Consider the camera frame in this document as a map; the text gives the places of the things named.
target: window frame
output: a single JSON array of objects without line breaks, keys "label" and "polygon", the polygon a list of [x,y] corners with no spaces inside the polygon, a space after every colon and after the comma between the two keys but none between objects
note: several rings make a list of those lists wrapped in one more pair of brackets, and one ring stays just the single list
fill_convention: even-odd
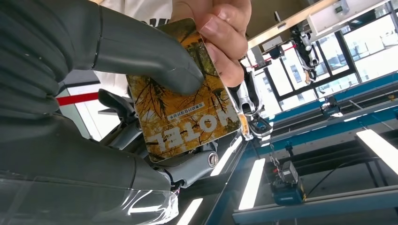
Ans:
[{"label": "window frame", "polygon": [[324,79],[319,80],[317,82],[311,83],[310,85],[307,85],[305,87],[302,87],[302,88],[299,88],[299,89],[295,89],[294,86],[293,86],[292,80],[291,80],[291,78],[290,78],[290,76],[289,76],[289,74],[287,72],[286,65],[285,65],[283,59],[280,58],[279,60],[280,60],[280,62],[282,64],[283,70],[285,72],[285,76],[287,77],[287,79],[289,81],[289,85],[291,86],[291,89],[292,89],[291,92],[289,92],[287,94],[280,95],[278,90],[277,90],[277,88],[276,88],[274,80],[272,79],[272,76],[271,76],[271,74],[269,72],[269,69],[267,67],[263,68],[265,76],[268,79],[269,85],[271,86],[271,89],[272,89],[272,91],[273,91],[273,93],[275,95],[276,100],[280,103],[280,102],[282,102],[285,99],[288,99],[288,98],[293,97],[293,96],[297,96],[298,94],[302,94],[305,91],[309,91],[311,89],[318,96],[317,88],[319,88],[319,87],[321,87],[321,86],[323,86],[325,84],[328,84],[330,82],[336,81],[336,80],[338,80],[340,78],[352,75],[352,74],[355,74],[355,76],[356,76],[356,78],[358,80],[358,83],[361,84],[363,82],[362,78],[360,77],[360,74],[359,74],[359,72],[358,72],[358,70],[357,70],[357,68],[355,66],[355,61],[354,61],[353,57],[351,56],[350,49],[349,49],[349,47],[348,47],[348,45],[347,45],[347,43],[346,43],[346,41],[344,39],[344,35],[346,35],[348,33],[351,33],[351,32],[353,32],[353,31],[355,31],[357,29],[360,29],[360,28],[362,28],[362,27],[364,27],[364,26],[366,26],[366,25],[368,25],[370,23],[373,23],[373,22],[375,22],[375,21],[377,21],[379,19],[382,19],[382,18],[384,18],[385,16],[388,16],[388,15],[391,16],[391,18],[393,20],[393,23],[394,23],[394,26],[395,26],[395,30],[398,33],[398,17],[397,17],[398,9],[393,10],[391,1],[388,1],[385,4],[387,5],[387,9],[389,10],[389,12],[387,14],[385,14],[383,16],[380,16],[379,18],[377,18],[377,19],[375,19],[375,20],[373,20],[371,22],[365,23],[365,24],[363,24],[363,25],[361,25],[361,26],[359,26],[359,27],[357,27],[357,28],[355,28],[355,29],[353,29],[353,30],[351,30],[349,32],[346,32],[345,34],[343,34],[343,32],[341,30],[339,30],[339,31],[334,33],[335,36],[336,36],[337,42],[338,42],[338,44],[339,44],[339,46],[341,48],[341,51],[343,53],[343,56],[344,56],[344,58],[345,58],[345,60],[347,62],[347,66],[348,66],[347,70],[333,75],[332,70],[330,68],[330,65],[329,65],[329,63],[328,63],[328,61],[326,59],[325,53],[322,50],[322,47],[321,47],[321,44],[320,44],[319,41],[316,41],[314,44],[319,49],[319,54],[320,54],[319,57],[322,57],[323,62],[325,63],[325,67],[326,67],[326,70],[327,70],[327,73],[325,73],[325,74],[329,74],[329,77],[327,77],[327,78],[324,78]]}]

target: ceiling light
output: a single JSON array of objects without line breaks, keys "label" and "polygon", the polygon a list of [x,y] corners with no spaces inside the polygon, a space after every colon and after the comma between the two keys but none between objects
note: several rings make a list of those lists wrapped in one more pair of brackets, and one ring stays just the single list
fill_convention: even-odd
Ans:
[{"label": "ceiling light", "polygon": [[352,118],[349,118],[349,119],[346,119],[346,120],[344,120],[344,122],[348,122],[348,121],[351,121],[351,120],[355,120],[355,119],[358,119],[359,117],[361,117],[361,116],[355,116],[355,117],[352,117]]},{"label": "ceiling light", "polygon": [[264,158],[258,159],[254,162],[245,191],[243,192],[242,200],[239,204],[239,210],[253,208],[254,202],[256,201],[257,191],[259,190],[264,164]]},{"label": "ceiling light", "polygon": [[269,139],[271,139],[271,135],[265,136],[261,140],[264,142],[264,141],[268,141]]},{"label": "ceiling light", "polygon": [[195,214],[196,210],[198,210],[200,204],[202,203],[203,198],[195,199],[189,204],[187,210],[184,212],[183,216],[178,221],[177,225],[188,225],[191,221],[193,215]]},{"label": "ceiling light", "polygon": [[374,112],[377,113],[377,112],[380,112],[380,111],[383,111],[383,110],[386,110],[386,109],[389,109],[389,108],[391,108],[391,107],[387,107],[387,108],[384,108],[384,109],[379,109],[379,110],[376,110]]},{"label": "ceiling light", "polygon": [[357,132],[358,137],[398,174],[398,150],[373,130]]},{"label": "ceiling light", "polygon": [[220,161],[217,163],[213,171],[211,172],[210,176],[217,176],[221,173],[221,170],[224,168],[225,164],[227,163],[228,159],[232,155],[232,153],[239,147],[242,143],[242,136],[240,135],[235,142],[232,144],[231,147],[227,148],[224,155],[221,157]]}]

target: yellow card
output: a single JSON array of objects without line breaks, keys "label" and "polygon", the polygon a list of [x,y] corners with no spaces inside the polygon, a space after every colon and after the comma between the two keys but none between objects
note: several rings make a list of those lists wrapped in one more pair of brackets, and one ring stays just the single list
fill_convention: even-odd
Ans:
[{"label": "yellow card", "polygon": [[127,75],[149,156],[155,163],[241,127],[230,96],[196,31],[195,22],[188,18],[158,29],[175,37],[184,46],[205,80],[194,95],[184,97],[166,90],[151,78]]}]

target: window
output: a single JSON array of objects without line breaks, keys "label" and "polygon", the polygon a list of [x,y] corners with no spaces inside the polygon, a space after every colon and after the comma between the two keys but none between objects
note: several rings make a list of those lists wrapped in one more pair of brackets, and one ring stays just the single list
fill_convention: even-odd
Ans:
[{"label": "window", "polygon": [[304,87],[306,84],[303,81],[306,80],[306,74],[304,73],[296,50],[293,48],[293,44],[285,44],[283,45],[283,49],[285,50],[285,55],[282,57],[282,60],[293,84],[293,88],[297,90]]},{"label": "window", "polygon": [[293,72],[293,76],[296,79],[297,83],[302,82],[302,79],[300,77],[299,71],[297,70],[296,66],[290,66],[291,71]]},{"label": "window", "polygon": [[319,86],[316,88],[316,91],[320,98],[325,97],[327,95],[334,94],[344,89],[351,88],[357,85],[359,82],[355,74],[351,74],[345,77],[342,77],[338,80],[329,82],[325,85]]},{"label": "window", "polygon": [[304,101],[303,94],[298,94],[298,95],[297,95],[297,98],[298,98],[298,100],[299,100],[300,102]]},{"label": "window", "polygon": [[287,98],[287,99],[281,101],[280,104],[281,104],[282,109],[285,111],[285,110],[289,110],[289,109],[295,108],[297,106],[303,105],[305,103],[309,103],[314,100],[316,100],[314,91],[308,90],[308,91],[305,91],[296,96]]},{"label": "window", "polygon": [[319,43],[333,75],[348,70],[347,62],[334,33],[319,39]]},{"label": "window", "polygon": [[266,114],[275,115],[277,113],[280,113],[282,110],[279,107],[278,101],[275,98],[274,92],[269,85],[269,81],[265,76],[264,71],[256,75],[256,84],[258,84],[258,88],[263,100],[262,102],[265,106]]},{"label": "window", "polygon": [[394,9],[398,9],[398,0],[391,0],[391,3]]},{"label": "window", "polygon": [[362,81],[398,70],[398,34],[385,16],[344,36]]},{"label": "window", "polygon": [[[264,55],[264,59],[267,59],[268,57],[269,54]],[[293,91],[279,59],[272,60],[272,64],[268,66],[268,70],[279,95],[282,96]]]}]

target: wall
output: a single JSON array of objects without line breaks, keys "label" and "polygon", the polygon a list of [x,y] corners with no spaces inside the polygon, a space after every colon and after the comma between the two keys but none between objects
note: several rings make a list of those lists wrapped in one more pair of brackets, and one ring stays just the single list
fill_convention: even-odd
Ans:
[{"label": "wall", "polygon": [[246,32],[249,39],[277,24],[275,11],[285,20],[307,6],[306,0],[252,0],[252,17]]}]

